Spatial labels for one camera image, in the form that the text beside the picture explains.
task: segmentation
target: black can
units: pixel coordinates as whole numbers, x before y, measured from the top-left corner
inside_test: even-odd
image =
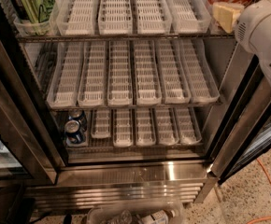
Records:
[[[69,120],[75,120],[79,122],[80,128],[85,132],[87,130],[87,118],[83,110],[71,110],[69,111]]]
[[[71,144],[81,144],[84,142],[84,135],[80,129],[78,121],[70,120],[64,126],[64,132]]]

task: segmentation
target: orange cord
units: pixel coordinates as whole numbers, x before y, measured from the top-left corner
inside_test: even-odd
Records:
[[[270,185],[271,185],[271,179],[270,179],[270,176],[269,176],[268,172],[266,171],[264,165],[262,164],[262,162],[261,162],[259,159],[257,159],[257,162],[258,162],[258,163],[260,164],[260,166],[263,168],[263,170],[264,170],[264,172],[265,172],[265,174],[266,174],[266,176],[267,176],[267,179],[268,179],[268,181],[269,181],[269,183],[270,183]],[[260,222],[260,221],[264,221],[264,220],[270,220],[270,219],[271,219],[271,216],[268,216],[268,217],[261,217],[261,218],[259,218],[259,219],[254,219],[254,220],[252,220],[252,221],[249,221],[247,224],[252,224],[252,223],[256,223],[256,222]]]

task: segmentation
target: beverage cooler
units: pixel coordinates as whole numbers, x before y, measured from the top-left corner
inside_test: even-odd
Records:
[[[55,2],[39,25],[0,0],[0,188],[39,213],[200,203],[271,148],[269,83],[206,0]]]

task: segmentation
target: speckled floor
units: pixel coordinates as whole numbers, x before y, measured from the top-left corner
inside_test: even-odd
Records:
[[[260,158],[271,176],[271,150]],[[223,185],[214,188],[201,204],[185,210],[185,224],[245,224],[271,215],[271,186],[257,161],[252,162]],[[80,224],[84,215],[73,216]],[[38,224],[62,224],[64,217],[46,217]],[[262,223],[271,224],[271,220]]]

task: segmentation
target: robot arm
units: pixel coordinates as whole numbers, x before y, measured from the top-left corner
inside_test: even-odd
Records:
[[[247,52],[258,56],[271,85],[271,0],[247,7],[238,19],[235,38]]]

